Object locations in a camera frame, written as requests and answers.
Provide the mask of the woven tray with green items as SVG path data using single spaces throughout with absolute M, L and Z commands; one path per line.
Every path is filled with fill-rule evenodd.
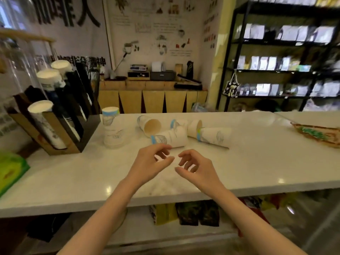
M 340 149 L 340 128 L 305 125 L 290 122 L 294 129 L 304 137 L 332 148 Z

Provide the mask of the red packet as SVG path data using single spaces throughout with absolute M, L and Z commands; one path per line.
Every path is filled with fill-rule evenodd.
M 239 197 L 238 198 L 245 206 L 250 208 L 255 214 L 262 218 L 266 223 L 270 224 L 261 210 L 261 199 L 256 197 Z

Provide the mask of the clear plastic cup stacks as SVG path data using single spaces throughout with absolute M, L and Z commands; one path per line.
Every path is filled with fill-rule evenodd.
M 47 42 L 0 37 L 0 58 L 6 64 L 5 76 L 13 93 L 24 92 L 30 86 L 43 90 L 37 73 L 51 68 L 52 54 Z

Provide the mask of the person's right hand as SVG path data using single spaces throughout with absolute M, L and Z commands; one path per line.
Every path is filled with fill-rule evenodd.
M 188 181 L 201 192 L 212 199 L 230 195 L 231 192 L 220 181 L 210 159 L 193 149 L 184 150 L 178 154 L 178 157 L 181 158 L 178 167 L 187 169 L 194 174 L 193 180 Z

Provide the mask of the black printer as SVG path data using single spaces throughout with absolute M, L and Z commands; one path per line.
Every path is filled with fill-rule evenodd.
M 175 78 L 176 78 L 176 73 L 171 70 L 150 72 L 150 81 L 174 81 Z

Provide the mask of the black and brown cup holder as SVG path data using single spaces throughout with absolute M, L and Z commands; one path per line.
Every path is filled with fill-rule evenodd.
M 42 148 L 49 155 L 81 153 L 100 123 L 101 110 L 98 99 L 91 88 L 83 64 L 76 63 L 76 70 L 66 73 L 66 77 L 63 79 L 66 86 L 57 88 L 56 93 L 73 120 L 80 141 L 74 136 L 54 104 L 52 112 L 43 112 L 45 119 L 65 143 L 66 149 L 54 149 L 28 112 L 28 107 L 32 103 L 49 100 L 44 90 L 30 86 L 23 93 L 14 95 L 14 105 L 5 105 L 7 114 L 32 138 L 33 145 Z

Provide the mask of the illustrated white wall poster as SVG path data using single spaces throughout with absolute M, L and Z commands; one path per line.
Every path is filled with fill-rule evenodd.
M 207 74 L 222 4 L 223 0 L 105 0 L 114 68 L 124 55 L 124 44 L 132 44 L 116 75 L 126 75 L 131 64 L 151 70 L 154 61 L 163 61 L 166 70 L 183 64 L 186 74 L 189 60 L 195 77 Z

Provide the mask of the black metal shelf rack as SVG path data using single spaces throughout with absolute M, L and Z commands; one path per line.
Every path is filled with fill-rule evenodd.
M 317 44 L 264 45 L 244 43 L 235 40 L 236 29 L 242 25 L 243 37 L 246 24 L 267 26 L 314 25 L 334 26 L 331 42 L 321 46 Z M 298 84 L 301 81 L 340 81 L 340 8 L 304 6 L 292 4 L 264 3 L 243 0 L 233 11 L 231 29 L 228 37 L 226 55 L 223 63 L 219 99 L 216 108 L 224 112 L 236 111 L 303 111 L 307 100 L 321 97 L 226 97 L 222 94 L 232 73 L 236 70 L 240 56 L 295 56 L 302 64 L 310 64 L 311 72 L 273 72 L 273 71 L 237 71 L 238 82 L 243 84 Z

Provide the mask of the paper cup stack in holder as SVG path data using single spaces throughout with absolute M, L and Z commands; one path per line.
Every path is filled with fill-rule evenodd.
M 66 79 L 66 73 L 73 72 L 72 64 L 67 60 L 56 60 L 51 63 L 51 68 L 59 71 L 63 79 Z
M 43 112 L 52 112 L 52 108 L 53 103 L 51 101 L 42 100 L 32 103 L 28 107 L 28 112 L 54 149 L 63 150 L 67 148 L 65 143 L 43 116 Z
M 53 102 L 53 104 L 56 106 L 57 111 L 66 120 L 74 136 L 77 138 L 78 141 L 80 141 L 80 136 L 74 127 L 74 122 L 62 106 L 62 103 L 56 93 L 57 88 L 64 88 L 66 86 L 66 83 L 63 80 L 59 71 L 57 69 L 43 69 L 37 72 L 36 75 L 48 99 Z

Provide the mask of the yellow packet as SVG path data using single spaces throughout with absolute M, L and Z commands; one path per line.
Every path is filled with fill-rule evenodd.
M 156 226 L 164 225 L 178 219 L 175 203 L 150 205 L 149 212 Z

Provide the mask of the long black appliance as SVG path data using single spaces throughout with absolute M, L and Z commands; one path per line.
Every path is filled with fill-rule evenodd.
M 187 77 L 182 76 L 181 74 L 176 75 L 180 81 L 177 81 L 174 84 L 174 89 L 182 89 L 182 90 L 195 90 L 201 91 L 203 90 L 202 82 L 194 79 L 189 79 Z

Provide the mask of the person's right forearm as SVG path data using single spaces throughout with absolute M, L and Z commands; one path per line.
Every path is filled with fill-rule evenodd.
M 259 255 L 308 255 L 223 185 L 214 186 L 206 194 L 227 213 Z

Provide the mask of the white desk lamp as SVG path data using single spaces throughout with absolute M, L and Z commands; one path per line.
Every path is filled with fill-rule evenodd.
M 111 71 L 111 74 L 110 74 L 110 79 L 111 80 L 114 80 L 116 78 L 116 71 L 117 69 L 119 68 L 119 66 L 121 65 L 121 63 L 124 61 L 125 57 L 128 55 L 128 54 L 131 54 L 131 50 L 132 50 L 132 44 L 131 43 L 125 43 L 124 44 L 124 48 L 123 48 L 123 51 L 124 51 L 124 55 L 122 57 L 122 59 L 120 60 L 120 62 L 118 63 L 118 65 L 116 65 L 115 69 L 113 69 Z

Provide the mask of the wooden cabinet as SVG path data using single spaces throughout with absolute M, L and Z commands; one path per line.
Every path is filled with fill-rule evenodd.
M 100 81 L 101 108 L 119 107 L 122 114 L 191 112 L 193 103 L 205 103 L 208 91 L 174 89 L 175 81 Z

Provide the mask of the upright stack of paper cups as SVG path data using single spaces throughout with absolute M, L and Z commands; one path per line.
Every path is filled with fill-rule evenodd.
M 102 123 L 104 127 L 104 145 L 113 149 L 124 144 L 124 118 L 119 107 L 105 107 L 102 109 Z

